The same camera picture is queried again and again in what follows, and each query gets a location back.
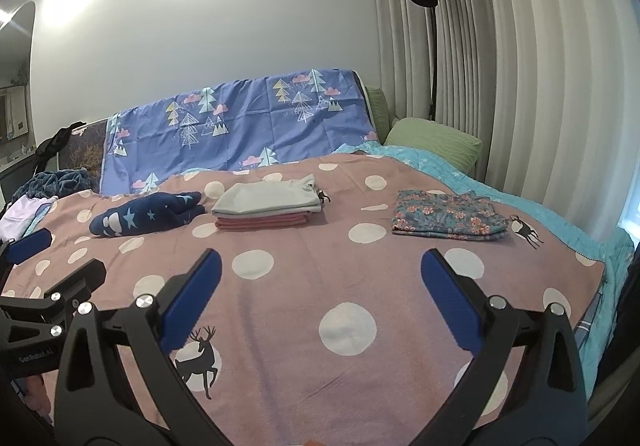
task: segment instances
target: pillow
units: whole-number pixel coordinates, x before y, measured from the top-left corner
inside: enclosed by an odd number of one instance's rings
[[[385,94],[382,89],[375,87],[365,87],[367,99],[369,99],[369,111],[371,112],[371,122],[378,133],[378,141],[384,144],[389,133],[389,110],[386,105]]]
[[[400,119],[386,137],[385,145],[429,150],[464,173],[471,171],[482,150],[482,141],[477,137],[420,118]]]

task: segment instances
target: black deer silhouette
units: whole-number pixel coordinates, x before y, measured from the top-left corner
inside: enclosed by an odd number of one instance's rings
[[[213,354],[213,347],[211,346],[211,338],[216,333],[216,328],[210,329],[209,327],[205,327],[207,331],[207,337],[200,337],[200,330],[198,329],[196,333],[189,334],[189,337],[193,341],[197,341],[200,346],[198,346],[198,352],[202,352],[200,356],[197,358],[192,358],[190,360],[178,361],[175,360],[175,368],[178,370],[178,374],[182,378],[182,381],[187,382],[194,374],[202,375],[202,382],[204,384],[204,392],[207,396],[207,399],[211,399],[209,396],[209,389],[213,385],[213,382],[216,381],[216,376],[218,375],[218,369],[213,366],[216,363],[216,358]],[[211,372],[213,374],[213,379],[207,386],[207,376]]]
[[[520,229],[514,231],[517,235],[525,239],[532,248],[538,249],[540,247],[540,244],[544,244],[544,242],[540,240],[540,237],[536,233],[536,230],[529,226],[522,219],[520,219],[520,217],[518,217],[517,215],[511,215],[509,218],[514,222],[517,221],[520,223]]]

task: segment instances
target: floral print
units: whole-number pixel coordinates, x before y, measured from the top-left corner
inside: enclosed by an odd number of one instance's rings
[[[488,197],[402,190],[398,193],[393,232],[399,235],[493,241],[506,235],[507,219]]]

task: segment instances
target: stack of folded clothes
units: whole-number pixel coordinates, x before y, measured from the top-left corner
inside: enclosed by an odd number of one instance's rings
[[[316,178],[235,184],[216,202],[211,212],[223,230],[244,231],[287,228],[305,224],[322,209]]]
[[[464,241],[496,241],[506,235],[508,221],[494,210],[488,197],[469,191],[462,195],[401,190],[393,233]]]

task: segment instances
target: star print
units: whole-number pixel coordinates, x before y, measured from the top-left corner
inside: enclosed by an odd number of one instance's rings
[[[136,216],[135,213],[131,213],[131,208],[127,208],[127,214],[122,216],[122,218],[127,221],[127,224],[129,225],[129,229],[131,229],[132,227],[137,228],[137,226],[133,222],[133,217],[135,216]]]

